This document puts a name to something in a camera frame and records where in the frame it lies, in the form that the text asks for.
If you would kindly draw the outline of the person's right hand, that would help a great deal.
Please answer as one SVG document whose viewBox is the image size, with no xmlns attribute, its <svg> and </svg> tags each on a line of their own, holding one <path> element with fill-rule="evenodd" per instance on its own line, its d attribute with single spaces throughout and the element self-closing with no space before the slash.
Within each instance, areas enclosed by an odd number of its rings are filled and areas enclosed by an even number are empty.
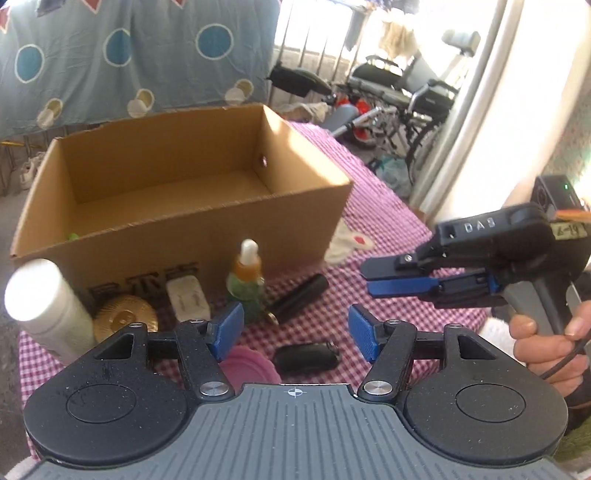
<svg viewBox="0 0 591 480">
<path fill-rule="evenodd" d="M 542 336 L 537 333 L 536 322 L 525 315 L 514 315 L 510 321 L 510 335 L 515 340 L 514 356 L 527 368 L 542 374 L 559 363 L 574 348 L 575 343 L 590 331 L 590 302 L 580 304 L 575 316 L 565 327 L 564 335 Z M 572 394 L 583 382 L 583 374 L 589 367 L 586 355 L 580 354 L 547 382 L 563 397 Z"/>
</svg>

